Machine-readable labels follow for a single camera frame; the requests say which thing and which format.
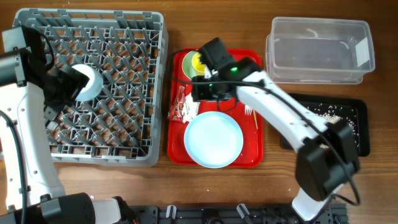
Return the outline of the light blue bowl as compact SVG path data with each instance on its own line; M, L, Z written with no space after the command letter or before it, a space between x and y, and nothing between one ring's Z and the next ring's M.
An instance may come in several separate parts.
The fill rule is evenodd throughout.
M103 77L99 71L85 64L76 64L72 67L89 78L88 83L78 94L76 100L89 101L96 98L101 93L103 87Z

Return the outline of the white napkin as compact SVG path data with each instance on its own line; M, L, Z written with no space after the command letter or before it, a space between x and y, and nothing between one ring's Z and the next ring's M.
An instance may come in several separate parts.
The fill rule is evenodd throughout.
M187 123L192 121L194 118L197 117L198 109L199 109L199 102L193 100L192 94L189 93L185 97L185 101L183 103L182 109L182 121L183 123Z

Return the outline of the red snack wrapper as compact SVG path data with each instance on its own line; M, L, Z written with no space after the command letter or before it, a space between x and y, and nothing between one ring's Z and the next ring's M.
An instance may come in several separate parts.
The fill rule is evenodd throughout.
M172 103L169 113L168 119L171 121L183 122L183 104L185 102L185 87L179 86L177 96Z

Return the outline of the light blue plate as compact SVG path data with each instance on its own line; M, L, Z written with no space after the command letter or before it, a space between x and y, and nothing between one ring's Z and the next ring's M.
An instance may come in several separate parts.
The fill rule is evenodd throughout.
M199 114L187 125L183 143L200 166L219 169L232 164L243 150L243 132L229 115L218 111Z

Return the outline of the rice food scraps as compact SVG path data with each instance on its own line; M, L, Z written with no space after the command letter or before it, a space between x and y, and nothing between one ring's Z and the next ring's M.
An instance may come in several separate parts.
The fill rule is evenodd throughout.
M305 103L305 106L330 123L335 124L338 121L344 121L351 128L357 150L359 151L359 128L356 109L352 106L328 103Z

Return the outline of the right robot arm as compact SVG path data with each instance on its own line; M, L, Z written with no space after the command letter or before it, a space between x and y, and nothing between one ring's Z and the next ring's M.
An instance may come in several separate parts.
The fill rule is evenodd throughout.
M193 99L236 101L250 106L283 135L297 154L295 178L300 186L292 208L304 221L314 220L342 186L350 184L360 204L353 176L359 156L352 130L344 121L331 123L279 88L254 60L236 60L220 38L198 49L207 75L193 77Z

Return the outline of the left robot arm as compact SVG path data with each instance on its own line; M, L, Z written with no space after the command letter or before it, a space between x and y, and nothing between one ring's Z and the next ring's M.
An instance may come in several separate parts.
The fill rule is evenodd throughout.
M46 55L50 42L36 29L17 26L2 33L1 149L6 165L7 223L122 223L119 198L93 200L67 195L49 148L46 128L86 87L73 67L57 69Z

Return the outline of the grey dishwasher rack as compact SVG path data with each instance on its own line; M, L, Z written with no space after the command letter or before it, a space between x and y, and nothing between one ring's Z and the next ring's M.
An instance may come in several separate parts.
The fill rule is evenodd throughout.
M161 13L23 8L14 25L47 36L45 53L56 68L85 64L103 77L94 99L65 108L47 131L55 162L157 163L169 42Z

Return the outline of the black waste tray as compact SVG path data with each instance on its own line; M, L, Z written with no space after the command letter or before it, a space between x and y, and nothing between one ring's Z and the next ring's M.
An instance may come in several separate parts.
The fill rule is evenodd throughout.
M358 115L358 128L359 128L358 155L361 157L366 157L369 155L370 137L369 137L369 124L368 124L368 108L364 101L352 98L305 95L299 93L290 93L290 96L294 98L296 101L298 101L300 104L302 104L304 107L306 107L305 103L328 103L334 105L352 106L354 109L356 109Z

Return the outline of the yellow plastic cup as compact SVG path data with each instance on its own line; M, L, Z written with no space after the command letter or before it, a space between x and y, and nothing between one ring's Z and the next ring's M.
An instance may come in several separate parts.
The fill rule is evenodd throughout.
M200 61L201 54L196 52L192 57L192 71L195 76L204 76L205 75L205 65Z

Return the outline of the white plastic fork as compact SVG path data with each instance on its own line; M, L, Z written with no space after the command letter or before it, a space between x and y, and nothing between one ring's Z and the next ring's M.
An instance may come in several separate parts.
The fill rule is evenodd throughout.
M244 108L244 114L245 115L252 115L252 108L248 105L245 106Z

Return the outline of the light green bowl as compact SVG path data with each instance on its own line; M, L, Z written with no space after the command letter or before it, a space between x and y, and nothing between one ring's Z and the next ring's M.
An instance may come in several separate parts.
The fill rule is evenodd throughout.
M192 62L193 62L193 57L195 56L196 53L197 53L197 52L194 51L194 50L189 51L189 53L187 53L187 54L184 56L183 60L182 60L182 71L183 71L183 74L184 74L189 80L191 80L193 77L196 76L195 68L194 68L194 66L193 66L193 64L192 64Z

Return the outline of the wooden chopstick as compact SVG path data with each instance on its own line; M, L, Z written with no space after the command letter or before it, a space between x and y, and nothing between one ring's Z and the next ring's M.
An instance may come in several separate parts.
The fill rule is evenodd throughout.
M252 111L252 115L253 115L255 127L256 127L256 129L258 129L257 116L256 116L255 110Z

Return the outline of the red serving tray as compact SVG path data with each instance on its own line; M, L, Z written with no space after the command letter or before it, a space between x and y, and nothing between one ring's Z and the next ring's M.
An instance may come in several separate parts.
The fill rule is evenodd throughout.
M188 53L193 53L193 48L186 48L186 52L180 52L175 55L173 63L173 76L179 80L190 81L188 72L183 71L183 60L188 59ZM255 61L258 65L262 66L260 56L252 50L244 49L229 49L231 55L236 60L241 60L244 57L249 57ZM171 87L171 99L174 101L179 86L185 87L185 95L188 95L192 87L183 83L173 81ZM230 109L234 106L234 98L228 101L221 101L219 106L222 111ZM215 101L202 101L198 108L198 114L207 111L217 111L217 104ZM256 112L256 122L252 115L247 115L245 112L245 105L241 102L230 111L225 112L231 116L240 126L243 132L243 148L238 158L232 162L229 167L240 167L240 168L252 168L257 166L264 157L264 130L263 121L259 113ZM178 121L169 120L169 130L167 133L167 154L171 161L179 165L185 166L198 166L198 164L192 160L188 155L183 137L188 123L181 123Z

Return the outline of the clear plastic bin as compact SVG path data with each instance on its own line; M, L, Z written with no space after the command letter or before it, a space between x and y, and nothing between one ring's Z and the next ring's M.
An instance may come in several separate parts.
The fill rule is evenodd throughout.
M277 83L357 85L376 68L366 21L275 17L266 68Z

